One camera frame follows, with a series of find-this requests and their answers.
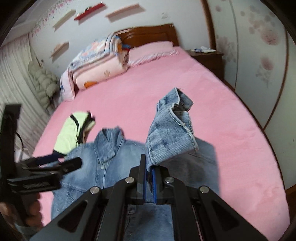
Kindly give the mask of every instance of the light green clothing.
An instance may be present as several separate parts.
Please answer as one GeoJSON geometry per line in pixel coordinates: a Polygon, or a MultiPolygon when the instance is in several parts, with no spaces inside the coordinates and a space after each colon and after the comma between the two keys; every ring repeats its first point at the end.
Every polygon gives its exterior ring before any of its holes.
{"type": "Polygon", "coordinates": [[[53,153],[66,156],[74,148],[84,143],[84,134],[95,125],[94,118],[88,112],[75,112],[65,121],[57,137],[53,153]]]}

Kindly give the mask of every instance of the wall shelf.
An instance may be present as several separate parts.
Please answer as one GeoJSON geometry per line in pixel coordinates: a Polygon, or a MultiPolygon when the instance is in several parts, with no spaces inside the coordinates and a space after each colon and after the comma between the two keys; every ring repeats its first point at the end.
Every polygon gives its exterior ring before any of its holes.
{"type": "Polygon", "coordinates": [[[138,7],[140,7],[139,3],[133,4],[133,5],[130,5],[130,6],[126,6],[126,7],[123,7],[121,9],[118,9],[118,10],[112,12],[112,13],[107,14],[105,17],[106,18],[112,18],[112,17],[114,17],[114,16],[116,16],[116,15],[118,15],[120,13],[126,12],[128,10],[132,10],[132,9],[135,9],[135,8],[138,8],[138,7]]]}
{"type": "Polygon", "coordinates": [[[54,57],[63,47],[69,45],[69,42],[64,42],[62,44],[57,45],[54,50],[52,51],[52,54],[50,57],[54,57]]]}
{"type": "Polygon", "coordinates": [[[61,17],[52,27],[53,28],[58,28],[60,27],[63,23],[65,23],[70,17],[72,17],[76,13],[75,9],[71,9],[68,11],[63,17],[61,17]]]}
{"type": "Polygon", "coordinates": [[[86,17],[87,15],[92,13],[93,11],[95,11],[95,10],[101,8],[101,7],[104,7],[104,6],[105,6],[105,4],[101,2],[101,3],[99,3],[99,4],[97,4],[97,5],[93,6],[93,7],[87,8],[83,13],[79,13],[77,15],[77,17],[74,18],[74,20],[76,20],[76,21],[81,20],[82,18],[86,17]]]}

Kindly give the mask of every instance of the bed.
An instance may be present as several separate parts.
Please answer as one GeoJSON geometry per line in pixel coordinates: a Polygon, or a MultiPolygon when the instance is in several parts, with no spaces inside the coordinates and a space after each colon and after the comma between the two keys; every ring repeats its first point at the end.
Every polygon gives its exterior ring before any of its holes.
{"type": "MultiPolygon", "coordinates": [[[[120,126],[125,138],[145,142],[156,103],[173,87],[194,102],[190,109],[196,137],[216,150],[220,196],[269,240],[278,240],[289,226],[285,190],[277,162],[264,135],[240,100],[208,69],[179,47],[173,24],[118,31],[124,44],[138,47],[172,41],[179,55],[164,57],[80,91],[62,102],[41,136],[34,156],[50,154],[67,117],[90,111],[96,125],[87,142],[103,127],[120,126]]],[[[43,193],[43,223],[50,221],[53,195],[43,193]]]]}

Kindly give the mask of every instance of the white wall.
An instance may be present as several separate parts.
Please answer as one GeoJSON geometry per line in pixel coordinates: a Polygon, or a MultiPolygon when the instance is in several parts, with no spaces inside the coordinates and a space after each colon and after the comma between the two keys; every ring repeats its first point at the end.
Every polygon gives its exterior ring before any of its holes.
{"type": "Polygon", "coordinates": [[[265,129],[279,160],[286,188],[296,184],[296,45],[289,36],[289,65],[277,108],[265,129]]]}
{"type": "Polygon", "coordinates": [[[92,17],[81,21],[70,18],[56,31],[54,23],[68,10],[83,12],[88,6],[96,5],[98,0],[61,0],[63,7],[43,19],[37,34],[30,34],[31,46],[39,59],[44,59],[44,67],[61,75],[70,61],[88,44],[110,32],[133,26],[160,25],[174,23],[180,45],[184,49],[209,46],[209,37],[205,15],[200,0],[104,0],[107,8],[98,11],[92,17]],[[110,22],[105,15],[119,8],[139,3],[144,11],[110,22]],[[70,42],[69,49],[57,60],[50,58],[54,47],[62,42],[70,42]]]}

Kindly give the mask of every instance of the denim shirt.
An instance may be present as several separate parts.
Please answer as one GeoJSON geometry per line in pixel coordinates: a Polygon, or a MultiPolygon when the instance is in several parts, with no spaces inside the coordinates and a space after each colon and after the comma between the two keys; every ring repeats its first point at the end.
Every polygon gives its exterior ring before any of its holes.
{"type": "MultiPolygon", "coordinates": [[[[187,186],[210,187],[219,194],[218,167],[212,145],[194,137],[188,110],[192,101],[174,88],[157,104],[146,145],[127,140],[119,127],[101,130],[93,143],[72,150],[66,160],[82,159],[82,167],[69,173],[54,191],[52,218],[93,186],[107,188],[128,177],[146,154],[147,168],[161,165],[187,186]]],[[[174,240],[169,205],[155,205],[147,185],[146,203],[129,205],[124,240],[174,240]]]]}

